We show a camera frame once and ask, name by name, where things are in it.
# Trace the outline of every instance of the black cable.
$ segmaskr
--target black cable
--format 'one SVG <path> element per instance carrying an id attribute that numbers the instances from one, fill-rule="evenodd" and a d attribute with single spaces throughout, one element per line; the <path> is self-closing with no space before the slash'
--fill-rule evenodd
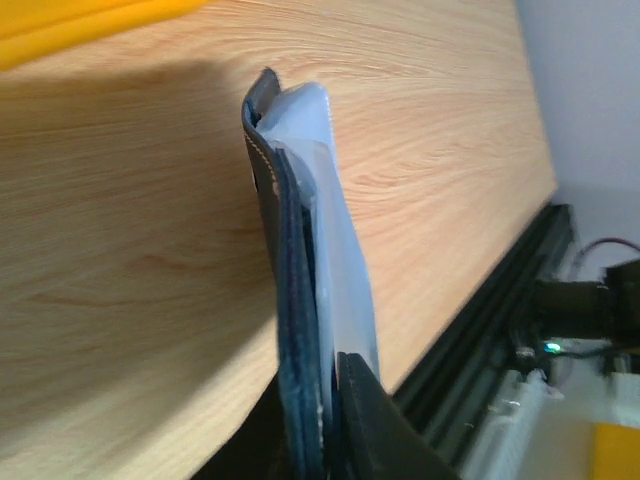
<path id="1" fill-rule="evenodd" d="M 625 247 L 629 247 L 635 250 L 636 252 L 640 253 L 640 245 L 638 245 L 637 243 L 631 242 L 629 240 L 626 240 L 624 238 L 618 238 L 618 237 L 599 238 L 598 240 L 594 240 L 593 242 L 587 244 L 582 250 L 580 250 L 576 254 L 575 258 L 573 259 L 573 262 L 571 263 L 568 280 L 570 282 L 573 282 L 576 280 L 576 278 L 578 277 L 578 272 L 580 271 L 580 267 L 582 267 L 584 259 L 589 252 L 591 252 L 594 248 L 600 245 L 606 245 L 611 243 L 624 245 Z"/>

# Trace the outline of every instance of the white wall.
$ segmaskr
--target white wall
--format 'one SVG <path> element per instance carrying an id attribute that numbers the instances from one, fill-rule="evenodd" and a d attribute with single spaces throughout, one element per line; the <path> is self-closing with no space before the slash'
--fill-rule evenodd
<path id="1" fill-rule="evenodd" d="M 640 0 L 517 0 L 559 191 L 584 244 L 640 243 Z M 633 258 L 604 246 L 581 278 Z"/>

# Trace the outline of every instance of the green light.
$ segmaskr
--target green light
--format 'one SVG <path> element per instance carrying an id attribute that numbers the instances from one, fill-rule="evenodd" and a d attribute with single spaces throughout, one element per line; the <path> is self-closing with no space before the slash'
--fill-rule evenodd
<path id="1" fill-rule="evenodd" d="M 560 353 L 562 351 L 562 347 L 557 343 L 547 342 L 544 344 L 544 350 L 549 353 Z"/>

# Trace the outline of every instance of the wooden table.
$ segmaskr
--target wooden table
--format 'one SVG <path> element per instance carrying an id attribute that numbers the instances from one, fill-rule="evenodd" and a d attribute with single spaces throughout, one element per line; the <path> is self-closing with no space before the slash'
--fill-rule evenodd
<path id="1" fill-rule="evenodd" d="M 220 1 L 0 74 L 0 478 L 187 477 L 276 369 L 240 127 L 333 102 L 394 389 L 554 188 L 508 1 Z"/>

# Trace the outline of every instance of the gray wall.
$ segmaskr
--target gray wall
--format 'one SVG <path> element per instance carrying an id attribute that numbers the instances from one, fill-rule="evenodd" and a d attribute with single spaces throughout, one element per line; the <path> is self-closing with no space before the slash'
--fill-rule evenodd
<path id="1" fill-rule="evenodd" d="M 517 0 L 559 190 L 581 242 L 640 243 L 640 1 Z M 595 250 L 581 278 L 633 258 Z"/>

